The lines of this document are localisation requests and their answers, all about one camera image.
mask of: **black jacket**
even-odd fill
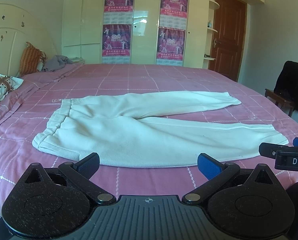
[[[286,100],[294,102],[298,111],[298,63],[287,61],[276,81],[274,92]]]

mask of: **curved shelf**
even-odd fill
[[[220,8],[220,4],[218,4],[216,1],[209,0],[209,9],[217,10]]]
[[[213,28],[209,28],[209,27],[208,27],[208,31],[210,31],[210,32],[216,32],[216,33],[218,32],[217,30],[215,30]]]
[[[213,57],[204,57],[203,59],[205,59],[205,60],[215,60],[215,58],[213,58]]]

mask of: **sweatpants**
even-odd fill
[[[227,92],[200,91],[65,99],[32,144],[75,161],[97,152],[103,165],[157,168],[196,165],[202,152],[220,162],[252,158],[259,155],[262,142],[288,143],[272,125],[160,117],[240,103]]]

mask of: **bed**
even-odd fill
[[[1,108],[17,94],[15,106],[0,120],[0,212],[4,200],[30,163],[40,162],[44,167],[57,167],[67,161],[39,152],[31,144],[34,136],[46,128],[48,118],[60,107],[62,99],[174,90],[227,91],[242,104],[166,118],[272,124],[290,142],[298,137],[298,124],[267,98],[206,69],[96,64],[66,65],[60,72],[30,74],[24,77],[24,83],[18,91],[9,93],[0,103]],[[298,181],[298,172],[277,171],[273,168],[272,159],[259,156],[236,163],[242,168],[254,168],[257,163],[267,163],[284,188]],[[206,180],[196,166],[156,169],[101,166],[91,178],[92,182],[116,197],[126,194],[176,194],[182,197]]]

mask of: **chair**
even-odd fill
[[[274,90],[265,89],[265,97],[276,101],[276,106],[281,104],[281,109],[289,107],[289,116],[294,110],[298,111],[298,63],[286,61],[276,81]]]
[[[282,98],[281,96],[277,95],[276,93],[274,93],[272,90],[267,89],[267,88],[266,88],[266,92],[265,92],[264,96],[266,98],[267,97],[270,97],[273,100],[275,100],[276,101],[276,106],[278,106],[279,104],[281,104],[280,109],[282,111],[283,111],[283,109],[285,107],[290,107],[289,116],[291,117],[292,112],[294,110],[294,102],[293,101],[288,101],[288,100]]]

